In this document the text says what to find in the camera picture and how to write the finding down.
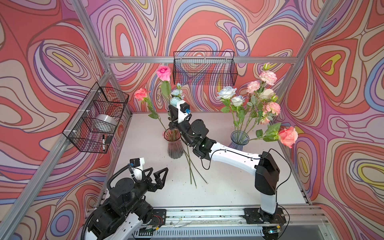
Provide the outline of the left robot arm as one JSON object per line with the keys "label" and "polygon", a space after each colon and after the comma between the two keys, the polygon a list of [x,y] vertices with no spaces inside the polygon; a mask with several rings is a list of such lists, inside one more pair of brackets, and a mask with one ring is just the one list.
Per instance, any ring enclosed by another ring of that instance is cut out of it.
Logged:
{"label": "left robot arm", "polygon": [[86,219],[81,240],[127,240],[136,230],[153,233],[166,223],[167,211],[155,210],[146,200],[147,192],[163,189],[168,168],[140,170],[128,164],[107,181],[109,197]]}

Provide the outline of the large salmon pink rose stem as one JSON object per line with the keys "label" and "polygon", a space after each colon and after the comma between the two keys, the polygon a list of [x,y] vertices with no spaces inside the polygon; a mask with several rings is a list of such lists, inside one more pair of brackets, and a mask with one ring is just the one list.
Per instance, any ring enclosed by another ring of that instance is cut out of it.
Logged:
{"label": "large salmon pink rose stem", "polygon": [[279,141],[284,146],[292,149],[299,137],[298,132],[294,127],[281,128],[281,123],[268,125],[265,131],[257,130],[256,137],[250,141],[262,140],[265,142]]}

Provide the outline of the blue white rose stem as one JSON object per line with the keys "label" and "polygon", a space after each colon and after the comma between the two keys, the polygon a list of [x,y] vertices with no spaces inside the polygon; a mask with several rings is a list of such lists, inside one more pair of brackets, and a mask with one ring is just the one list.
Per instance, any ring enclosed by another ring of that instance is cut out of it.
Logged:
{"label": "blue white rose stem", "polygon": [[231,109],[234,117],[235,129],[238,131],[238,136],[240,135],[245,119],[246,109],[244,107],[245,98],[241,95],[233,97],[231,99]]}

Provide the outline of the pink carnation stem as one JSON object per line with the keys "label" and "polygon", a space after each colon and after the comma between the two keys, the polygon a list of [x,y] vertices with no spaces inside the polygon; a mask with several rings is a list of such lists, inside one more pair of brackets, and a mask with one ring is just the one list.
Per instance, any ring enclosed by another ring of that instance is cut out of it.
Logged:
{"label": "pink carnation stem", "polygon": [[274,86],[277,83],[277,80],[277,75],[272,71],[272,65],[270,63],[264,64],[259,74],[259,79],[249,83],[247,86],[247,111],[250,114],[260,102],[277,103],[279,97],[270,88],[270,86]]}

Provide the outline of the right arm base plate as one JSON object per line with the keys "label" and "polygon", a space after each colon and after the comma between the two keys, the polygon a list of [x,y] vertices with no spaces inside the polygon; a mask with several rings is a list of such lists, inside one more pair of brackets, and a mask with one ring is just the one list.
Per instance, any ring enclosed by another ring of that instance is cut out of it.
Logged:
{"label": "right arm base plate", "polygon": [[276,208],[274,214],[264,212],[261,208],[245,208],[241,215],[247,224],[275,224],[283,225],[287,222],[282,208]]}

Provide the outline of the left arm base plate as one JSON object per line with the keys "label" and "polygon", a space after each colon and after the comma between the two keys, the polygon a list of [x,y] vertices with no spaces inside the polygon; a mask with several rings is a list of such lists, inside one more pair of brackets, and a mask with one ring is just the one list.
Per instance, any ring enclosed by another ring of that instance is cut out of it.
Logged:
{"label": "left arm base plate", "polygon": [[154,209],[149,225],[152,226],[152,228],[160,228],[166,223],[166,216],[166,209]]}

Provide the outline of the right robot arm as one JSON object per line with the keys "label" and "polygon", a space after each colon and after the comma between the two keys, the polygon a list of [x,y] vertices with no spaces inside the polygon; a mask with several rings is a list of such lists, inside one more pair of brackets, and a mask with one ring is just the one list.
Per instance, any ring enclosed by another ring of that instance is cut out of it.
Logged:
{"label": "right robot arm", "polygon": [[201,160],[220,162],[243,170],[255,177],[255,188],[261,194],[262,214],[274,215],[277,211],[277,183],[280,169],[272,155],[263,152],[260,155],[236,150],[207,137],[209,130],[203,120],[190,123],[190,106],[180,101],[176,106],[169,105],[171,130],[177,129],[182,141],[193,149]]}

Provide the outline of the red pink rose stem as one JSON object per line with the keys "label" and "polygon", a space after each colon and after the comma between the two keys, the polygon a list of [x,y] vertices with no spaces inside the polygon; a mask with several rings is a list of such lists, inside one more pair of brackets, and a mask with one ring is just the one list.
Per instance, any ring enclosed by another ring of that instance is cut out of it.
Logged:
{"label": "red pink rose stem", "polygon": [[168,128],[165,127],[165,125],[161,120],[160,115],[155,110],[155,107],[150,99],[149,93],[150,92],[147,89],[140,88],[134,92],[134,98],[138,101],[144,102],[149,108],[149,111],[150,111],[149,117],[152,119],[158,120],[161,123],[164,130],[167,130]]}

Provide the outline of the light blue carnation stem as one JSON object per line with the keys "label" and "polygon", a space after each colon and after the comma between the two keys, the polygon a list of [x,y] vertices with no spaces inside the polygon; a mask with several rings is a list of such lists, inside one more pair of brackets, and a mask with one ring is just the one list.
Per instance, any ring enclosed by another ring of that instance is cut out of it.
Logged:
{"label": "light blue carnation stem", "polygon": [[182,101],[184,99],[184,94],[182,91],[182,86],[180,83],[177,83],[176,89],[171,91],[171,99],[170,99],[170,104],[173,107],[177,107],[177,103]]}

